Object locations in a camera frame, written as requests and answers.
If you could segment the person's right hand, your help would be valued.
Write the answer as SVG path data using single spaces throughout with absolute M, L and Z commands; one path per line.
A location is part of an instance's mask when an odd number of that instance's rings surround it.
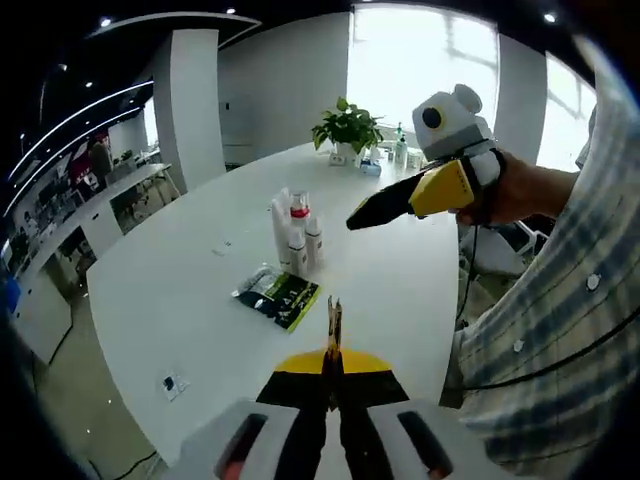
M 500 149 L 505 169 L 500 180 L 487 188 L 489 223 L 511 223 L 534 215 L 556 219 L 564 208 L 564 172 L 530 165 Z

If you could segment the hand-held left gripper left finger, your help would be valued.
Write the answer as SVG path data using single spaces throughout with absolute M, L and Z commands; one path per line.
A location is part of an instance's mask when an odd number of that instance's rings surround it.
M 278 365 L 256 399 L 239 399 L 186 438 L 174 479 L 313 479 L 329 408 L 322 350 Z

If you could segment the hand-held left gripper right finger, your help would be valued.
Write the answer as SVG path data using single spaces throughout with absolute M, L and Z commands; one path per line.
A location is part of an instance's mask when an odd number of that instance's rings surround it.
M 506 479 L 446 409 L 411 399 L 380 358 L 343 350 L 333 368 L 340 441 L 354 479 Z

